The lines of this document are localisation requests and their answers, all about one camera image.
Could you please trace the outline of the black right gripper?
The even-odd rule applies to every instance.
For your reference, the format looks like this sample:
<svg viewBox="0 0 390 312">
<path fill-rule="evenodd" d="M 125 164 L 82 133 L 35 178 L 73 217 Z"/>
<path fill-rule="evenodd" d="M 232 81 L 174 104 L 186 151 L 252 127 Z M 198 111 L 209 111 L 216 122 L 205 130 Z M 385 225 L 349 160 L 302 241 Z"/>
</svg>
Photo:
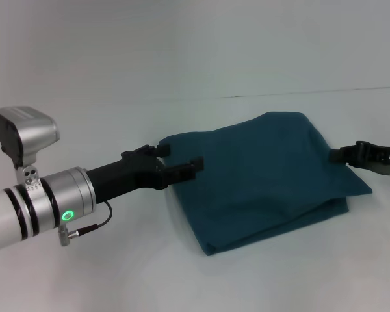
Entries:
<svg viewBox="0 0 390 312">
<path fill-rule="evenodd" d="M 371 172 L 390 176 L 390 147 L 357 141 L 353 146 L 331 149 L 331 163 L 348 164 Z"/>
</svg>

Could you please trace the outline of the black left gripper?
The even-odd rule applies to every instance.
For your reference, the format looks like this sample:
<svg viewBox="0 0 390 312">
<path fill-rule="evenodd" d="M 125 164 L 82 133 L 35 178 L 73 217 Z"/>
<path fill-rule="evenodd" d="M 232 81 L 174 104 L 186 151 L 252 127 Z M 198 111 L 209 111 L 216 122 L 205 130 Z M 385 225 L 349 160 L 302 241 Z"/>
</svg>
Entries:
<svg viewBox="0 0 390 312">
<path fill-rule="evenodd" d="M 203 157 L 188 163 L 164 167 L 158 158 L 171 154 L 169 144 L 145 145 L 122 153 L 119 161 L 86 172 L 96 195 L 102 203 L 137 189 L 162 190 L 170 185 L 195 180 L 204 170 Z"/>
</svg>

